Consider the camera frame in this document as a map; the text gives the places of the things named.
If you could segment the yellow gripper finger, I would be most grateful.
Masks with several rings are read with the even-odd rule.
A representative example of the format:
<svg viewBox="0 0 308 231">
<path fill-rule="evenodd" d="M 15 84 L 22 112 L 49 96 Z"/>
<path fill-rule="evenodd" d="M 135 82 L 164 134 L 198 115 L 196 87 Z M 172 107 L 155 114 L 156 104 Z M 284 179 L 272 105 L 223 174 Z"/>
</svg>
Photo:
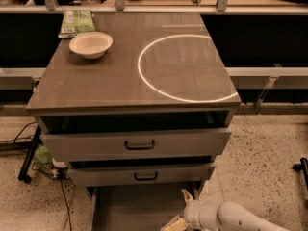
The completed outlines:
<svg viewBox="0 0 308 231">
<path fill-rule="evenodd" d="M 160 231 L 186 231 L 188 224 L 179 215 L 175 216 L 170 222 L 163 226 Z"/>
<path fill-rule="evenodd" d="M 181 190 L 183 197 L 184 197 L 184 201 L 186 204 L 189 204 L 193 201 L 193 196 L 185 189 Z"/>
</svg>

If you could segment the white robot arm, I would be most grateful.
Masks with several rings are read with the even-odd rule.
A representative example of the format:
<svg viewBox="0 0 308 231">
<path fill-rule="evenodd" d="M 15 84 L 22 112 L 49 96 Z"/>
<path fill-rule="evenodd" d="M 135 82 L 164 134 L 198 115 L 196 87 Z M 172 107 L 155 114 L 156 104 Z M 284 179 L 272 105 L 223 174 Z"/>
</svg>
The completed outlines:
<svg viewBox="0 0 308 231">
<path fill-rule="evenodd" d="M 224 201 L 214 207 L 194 199 L 185 189 L 182 194 L 186 203 L 184 216 L 175 216 L 160 231 L 289 231 L 255 216 L 239 204 Z"/>
</svg>

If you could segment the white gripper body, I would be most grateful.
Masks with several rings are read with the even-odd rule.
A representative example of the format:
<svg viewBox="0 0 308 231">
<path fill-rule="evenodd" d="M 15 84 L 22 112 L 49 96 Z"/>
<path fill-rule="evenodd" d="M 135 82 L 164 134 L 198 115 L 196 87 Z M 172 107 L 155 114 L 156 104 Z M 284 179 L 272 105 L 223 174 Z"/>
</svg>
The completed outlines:
<svg viewBox="0 0 308 231">
<path fill-rule="evenodd" d="M 190 228 L 202 230 L 203 227 L 200 221 L 200 213 L 203 203 L 197 200 L 190 200 L 184 209 L 184 219 Z"/>
</svg>

